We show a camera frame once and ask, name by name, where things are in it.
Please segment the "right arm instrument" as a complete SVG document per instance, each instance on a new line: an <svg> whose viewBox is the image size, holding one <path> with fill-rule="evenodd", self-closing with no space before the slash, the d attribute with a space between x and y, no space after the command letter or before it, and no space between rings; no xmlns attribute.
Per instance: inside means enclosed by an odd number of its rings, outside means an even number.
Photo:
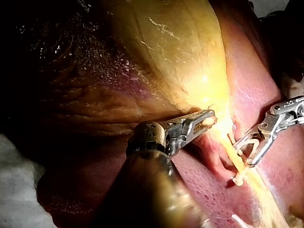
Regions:
<svg viewBox="0 0 304 228"><path fill-rule="evenodd" d="M276 134L295 124L304 123L304 96L297 96L273 105L258 125L265 140L274 140Z"/></svg>

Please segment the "left arm instrument jaw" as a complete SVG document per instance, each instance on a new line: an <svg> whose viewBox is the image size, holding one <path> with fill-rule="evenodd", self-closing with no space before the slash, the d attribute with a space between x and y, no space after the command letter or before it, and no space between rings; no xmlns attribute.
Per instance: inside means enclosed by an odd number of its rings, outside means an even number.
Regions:
<svg viewBox="0 0 304 228"><path fill-rule="evenodd" d="M190 143L198 136L208 131L217 122L216 117L207 117L203 120L195 121L188 134L188 142Z"/></svg>
<svg viewBox="0 0 304 228"><path fill-rule="evenodd" d="M200 123L205 121L206 119L214 119L215 113L213 110L201 110L199 112L194 113L191 117L188 118L190 123Z"/></svg>

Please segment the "left arm instrument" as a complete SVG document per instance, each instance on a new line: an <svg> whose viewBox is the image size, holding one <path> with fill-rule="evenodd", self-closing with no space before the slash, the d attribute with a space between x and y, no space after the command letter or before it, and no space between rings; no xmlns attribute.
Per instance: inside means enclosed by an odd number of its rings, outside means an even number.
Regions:
<svg viewBox="0 0 304 228"><path fill-rule="evenodd" d="M194 118L178 117L168 121L138 124L129 138L126 156L145 150L158 150L170 157L190 142Z"/></svg>

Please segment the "right arm instrument jaw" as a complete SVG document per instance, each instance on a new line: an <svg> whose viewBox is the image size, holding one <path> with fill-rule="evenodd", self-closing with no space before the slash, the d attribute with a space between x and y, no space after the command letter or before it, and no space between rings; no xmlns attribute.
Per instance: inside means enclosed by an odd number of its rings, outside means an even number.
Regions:
<svg viewBox="0 0 304 228"><path fill-rule="evenodd" d="M233 144L234 149L238 152L244 145L257 143L261 141L262 137L257 127L252 128L245 133L238 141Z"/></svg>
<svg viewBox="0 0 304 228"><path fill-rule="evenodd" d="M270 137L268 139L261 140L257 146L254 145L251 154L247 158L247 165L249 167L255 167L265 156L275 139L276 138L274 137Z"/></svg>

